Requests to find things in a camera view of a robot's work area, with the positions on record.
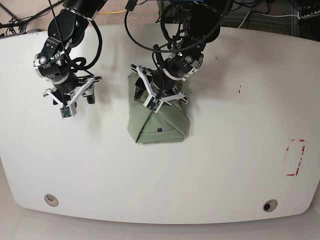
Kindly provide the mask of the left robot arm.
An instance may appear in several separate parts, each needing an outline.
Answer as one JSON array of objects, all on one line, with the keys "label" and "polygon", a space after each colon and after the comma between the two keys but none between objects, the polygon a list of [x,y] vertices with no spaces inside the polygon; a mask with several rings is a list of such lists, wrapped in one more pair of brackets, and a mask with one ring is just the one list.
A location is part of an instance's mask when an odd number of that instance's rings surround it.
[{"label": "left robot arm", "polygon": [[203,64],[203,51],[220,34],[225,18],[231,11],[232,0],[171,0],[160,14],[160,28],[166,44],[146,47],[152,52],[155,69],[132,65],[138,74],[133,99],[146,99],[143,105],[158,113],[173,101],[188,103],[179,84],[196,73]]}]

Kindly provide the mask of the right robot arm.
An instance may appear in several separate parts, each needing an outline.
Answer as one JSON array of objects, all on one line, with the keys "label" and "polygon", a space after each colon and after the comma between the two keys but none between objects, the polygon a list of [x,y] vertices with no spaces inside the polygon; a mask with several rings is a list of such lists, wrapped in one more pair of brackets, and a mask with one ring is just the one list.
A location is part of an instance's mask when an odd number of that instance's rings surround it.
[{"label": "right robot arm", "polygon": [[[103,46],[101,32],[94,19],[106,4],[104,0],[66,0],[59,14],[50,22],[44,46],[34,60],[36,73],[50,82],[53,87],[45,90],[53,104],[59,107],[62,118],[73,117],[77,113],[77,100],[87,99],[95,103],[95,83],[101,80],[89,69],[98,61]],[[97,33],[98,48],[92,62],[84,57],[71,59],[70,52],[77,47],[85,36],[85,30],[91,24]]]}]

